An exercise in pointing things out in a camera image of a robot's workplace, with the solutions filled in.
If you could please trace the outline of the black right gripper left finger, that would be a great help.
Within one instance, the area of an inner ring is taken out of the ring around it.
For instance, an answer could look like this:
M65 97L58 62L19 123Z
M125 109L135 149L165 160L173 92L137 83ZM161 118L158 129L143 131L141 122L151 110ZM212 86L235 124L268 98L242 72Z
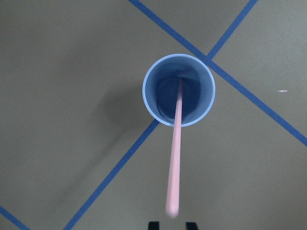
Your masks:
M150 221L148 223L148 230L159 230L159 221Z

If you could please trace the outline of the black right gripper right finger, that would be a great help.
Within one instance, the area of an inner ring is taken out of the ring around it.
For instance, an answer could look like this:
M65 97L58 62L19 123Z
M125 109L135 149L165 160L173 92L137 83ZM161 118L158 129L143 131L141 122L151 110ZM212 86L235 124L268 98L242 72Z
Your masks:
M196 222L186 222L186 230L198 230Z

